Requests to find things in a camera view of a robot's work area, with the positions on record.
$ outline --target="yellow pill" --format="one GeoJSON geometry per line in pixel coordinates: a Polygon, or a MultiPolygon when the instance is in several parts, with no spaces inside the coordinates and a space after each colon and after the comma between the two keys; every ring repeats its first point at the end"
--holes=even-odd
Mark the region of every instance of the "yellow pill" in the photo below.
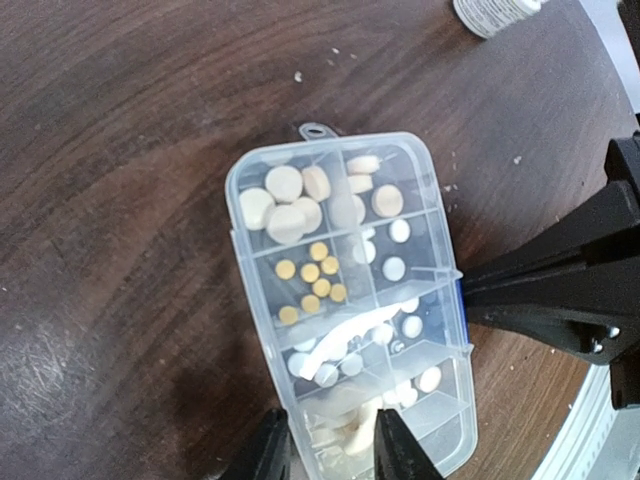
{"type": "Polygon", "coordinates": [[[331,287],[331,293],[329,294],[331,300],[336,303],[342,303],[347,298],[347,289],[341,283],[336,283],[331,287]]]}
{"type": "Polygon", "coordinates": [[[320,277],[320,269],[313,263],[307,263],[300,269],[300,276],[305,282],[313,283],[320,277]]]}
{"type": "Polygon", "coordinates": [[[280,260],[276,265],[276,275],[282,280],[291,280],[296,274],[296,265],[291,260],[280,260]]]}
{"type": "Polygon", "coordinates": [[[305,295],[300,302],[302,310],[307,313],[316,313],[320,310],[320,299],[315,295],[305,295]]]}
{"type": "Polygon", "coordinates": [[[320,265],[322,267],[322,271],[327,275],[335,275],[338,273],[338,269],[340,268],[340,263],[338,263],[338,259],[336,257],[327,257],[320,265]]]}
{"type": "Polygon", "coordinates": [[[331,291],[331,284],[326,278],[321,278],[313,284],[311,289],[318,297],[324,298],[329,295],[329,292],[331,291]]]}
{"type": "Polygon", "coordinates": [[[293,325],[298,321],[298,311],[294,307],[282,307],[278,316],[285,325],[293,325]]]}
{"type": "Polygon", "coordinates": [[[316,242],[311,245],[309,254],[311,255],[311,258],[313,258],[316,262],[321,262],[322,260],[327,258],[327,255],[329,255],[329,249],[324,243],[316,242]]]}

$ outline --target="wood grain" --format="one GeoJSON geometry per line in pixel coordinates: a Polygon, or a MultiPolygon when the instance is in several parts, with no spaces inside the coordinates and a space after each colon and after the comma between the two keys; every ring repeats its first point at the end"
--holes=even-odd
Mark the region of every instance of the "wood grain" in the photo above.
{"type": "MultiPolygon", "coordinates": [[[[202,478],[277,404],[229,240],[243,153],[309,120],[416,133],[458,187],[464,269],[588,198],[636,126],[576,1],[484,43],[446,0],[2,2],[0,21],[11,480],[202,478]]],[[[453,478],[528,478],[586,365],[472,340],[480,441],[453,478]]]]}

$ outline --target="pill organizer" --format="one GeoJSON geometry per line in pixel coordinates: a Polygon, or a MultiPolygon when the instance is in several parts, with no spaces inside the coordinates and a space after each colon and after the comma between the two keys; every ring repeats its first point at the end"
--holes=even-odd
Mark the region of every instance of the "pill organizer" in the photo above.
{"type": "MultiPolygon", "coordinates": [[[[306,141],[244,155],[227,176],[226,196],[249,305],[305,468],[312,480],[373,478],[375,414],[395,408],[449,475],[475,449],[477,424],[462,275],[431,155],[409,133],[337,137],[319,124],[300,133],[306,141]],[[239,201],[282,165],[319,167],[331,186],[319,202],[320,226],[293,244],[247,228],[239,201]],[[370,177],[349,180],[349,169],[364,167],[370,177]],[[387,189],[392,202],[376,205],[388,185],[401,197],[387,189]],[[379,215],[387,212],[394,215],[379,215]],[[334,257],[326,271],[325,255],[334,257]],[[301,276],[308,264],[320,267],[315,289],[301,276]],[[337,286],[335,300],[329,286],[337,286]],[[319,307],[314,300],[303,309],[314,291],[319,307]]],[[[315,273],[307,267],[307,280],[315,273]]]]}

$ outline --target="dark wood surface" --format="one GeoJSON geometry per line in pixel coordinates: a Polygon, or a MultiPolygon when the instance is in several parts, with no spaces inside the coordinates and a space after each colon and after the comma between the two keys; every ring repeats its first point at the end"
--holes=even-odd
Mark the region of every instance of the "dark wood surface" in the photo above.
{"type": "MultiPolygon", "coordinates": [[[[0,477],[224,467],[277,404],[224,179],[303,121],[424,139],[463,270],[601,187],[635,119],[577,2],[543,10],[482,43],[446,0],[3,1],[0,477]]],[[[471,334],[480,440],[453,478],[528,478],[587,367],[471,334]]]]}

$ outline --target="clear plastic box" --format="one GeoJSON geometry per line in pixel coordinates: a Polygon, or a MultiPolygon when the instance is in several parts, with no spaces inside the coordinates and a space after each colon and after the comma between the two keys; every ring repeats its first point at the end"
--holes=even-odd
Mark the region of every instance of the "clear plastic box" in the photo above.
{"type": "Polygon", "coordinates": [[[231,236],[253,318],[305,468],[312,480],[373,478],[373,431],[370,422],[365,425],[368,417],[363,412],[366,406],[377,410],[384,405],[400,412],[439,471],[449,475],[475,449],[477,425],[469,358],[472,346],[458,289],[461,273],[456,270],[431,155],[409,133],[338,138],[324,126],[307,124],[301,127],[301,134],[312,141],[260,148],[244,155],[227,177],[226,195],[231,236]],[[377,216],[369,191],[360,195],[367,209],[364,222],[358,224],[354,200],[345,192],[349,192],[346,162],[359,155],[381,159],[380,169],[372,174],[374,188],[394,184],[402,191],[404,206],[398,217],[377,216]],[[320,166],[332,188],[331,196],[321,202],[320,228],[288,246],[277,244],[264,230],[246,229],[239,207],[239,194],[247,188],[264,187],[267,172],[282,164],[298,169],[320,166]],[[332,222],[331,211],[336,206],[349,219],[339,222],[340,227],[332,222]],[[411,226],[412,236],[405,243],[389,238],[389,225],[397,218],[411,226]],[[354,248],[363,248],[363,233],[371,228],[377,255],[371,264],[359,264],[353,258],[354,248]],[[312,261],[309,247],[318,241],[339,260],[340,270],[331,282],[346,287],[347,299],[342,303],[323,299],[319,312],[301,314],[296,324],[285,326],[279,320],[279,309],[299,305],[300,298],[310,293],[309,285],[297,276],[281,280],[275,265],[289,259],[299,269],[312,261]],[[381,273],[382,262],[390,255],[402,258],[407,266],[405,276],[395,283],[381,273]],[[415,312],[401,310],[404,302],[415,298],[420,299],[415,312]],[[402,333],[409,315],[422,320],[417,338],[402,333]],[[383,323],[393,327],[391,343],[374,341],[374,332],[383,323]],[[314,339],[304,363],[309,380],[292,376],[287,364],[297,352],[294,347],[313,344],[314,339]],[[355,376],[346,376],[341,371],[345,360],[328,350],[344,349],[345,342],[349,354],[357,353],[363,361],[362,371],[355,376]],[[333,386],[323,388],[314,381],[321,364],[329,365],[330,370],[332,365],[337,367],[339,377],[333,386]],[[415,403],[396,404],[393,393],[399,397],[401,386],[406,392],[407,381],[433,366],[442,372],[437,389],[429,394],[420,391],[415,403]]]}

